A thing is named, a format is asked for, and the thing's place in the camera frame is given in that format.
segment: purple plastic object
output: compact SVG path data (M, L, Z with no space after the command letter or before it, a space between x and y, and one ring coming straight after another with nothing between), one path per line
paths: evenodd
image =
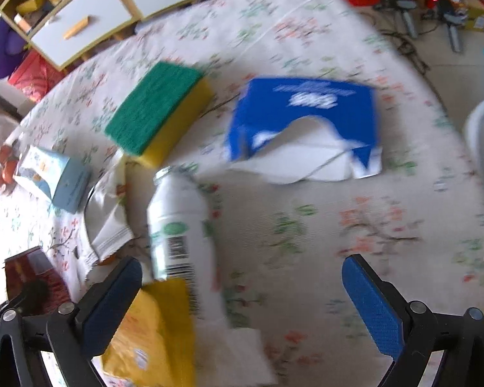
M22 63L26 42L0 18L0 79L9 77Z

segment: yellow snack bag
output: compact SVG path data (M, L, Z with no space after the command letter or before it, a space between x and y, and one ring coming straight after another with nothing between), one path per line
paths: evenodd
M194 387L194 332L182 279L144 286L102 355L103 371L139 387Z

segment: yellow sponge layer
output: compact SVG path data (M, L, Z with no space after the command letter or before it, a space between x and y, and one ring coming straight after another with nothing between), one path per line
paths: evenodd
M137 161L149 168L159 168L190 126L213 99L214 93L201 78L178 107L166 119Z

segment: white plastic bottle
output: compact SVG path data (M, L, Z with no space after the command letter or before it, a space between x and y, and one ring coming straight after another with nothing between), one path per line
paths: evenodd
M156 193L147 208L154 278L184 278L196 326L227 328L207 200L178 168L159 171L154 181Z

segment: green and yellow sponge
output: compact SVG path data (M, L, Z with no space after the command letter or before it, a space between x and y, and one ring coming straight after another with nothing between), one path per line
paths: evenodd
M142 165L159 168L213 95L201 72L159 62L120 105L105 133Z

